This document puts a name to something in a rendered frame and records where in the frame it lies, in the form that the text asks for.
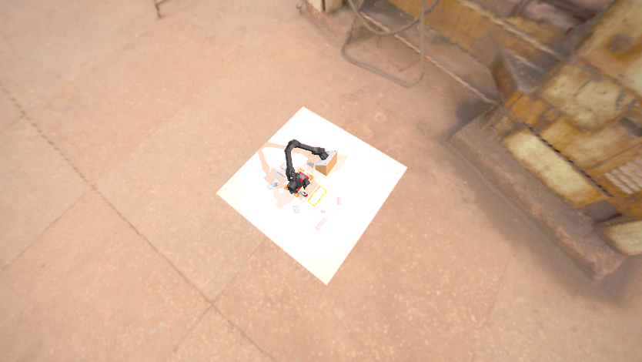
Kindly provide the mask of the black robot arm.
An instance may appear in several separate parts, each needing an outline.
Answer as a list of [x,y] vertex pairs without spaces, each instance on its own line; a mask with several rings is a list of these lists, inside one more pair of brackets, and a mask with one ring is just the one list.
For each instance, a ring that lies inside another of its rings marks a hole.
[[[295,169],[293,168],[291,151],[294,148],[300,148],[300,149],[304,149],[304,150],[310,151],[313,155],[319,155],[321,160],[325,160],[329,156],[329,154],[327,154],[325,152],[325,148],[321,148],[321,147],[318,147],[318,146],[315,146],[315,147],[308,146],[306,144],[303,144],[303,143],[299,142],[296,139],[288,141],[288,144],[287,144],[286,148],[284,149],[284,153],[285,153],[285,157],[286,157],[286,176],[287,176],[287,179],[288,179],[288,182],[289,182],[288,185],[287,185],[287,188],[290,191],[294,191],[294,189],[296,188],[297,184],[300,183],[300,181],[301,181],[300,178],[299,178],[300,173],[296,173]],[[290,179],[290,177],[292,177],[292,178]]]

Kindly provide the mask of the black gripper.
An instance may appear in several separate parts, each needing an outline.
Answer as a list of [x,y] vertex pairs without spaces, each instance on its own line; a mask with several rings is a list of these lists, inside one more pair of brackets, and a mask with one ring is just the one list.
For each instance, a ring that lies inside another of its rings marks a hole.
[[294,191],[290,191],[290,190],[289,190],[289,192],[290,192],[291,194],[293,194],[293,193],[298,193],[298,192],[297,192],[297,189],[298,189],[298,188],[300,188],[300,187],[302,187],[302,186],[303,186],[303,188],[305,189],[309,184],[310,184],[310,181],[309,181],[307,178],[305,178],[305,179],[303,179],[303,181],[302,181],[302,182],[300,181],[300,183],[298,183],[298,184],[297,184],[297,186],[296,186],[296,188],[294,189]]

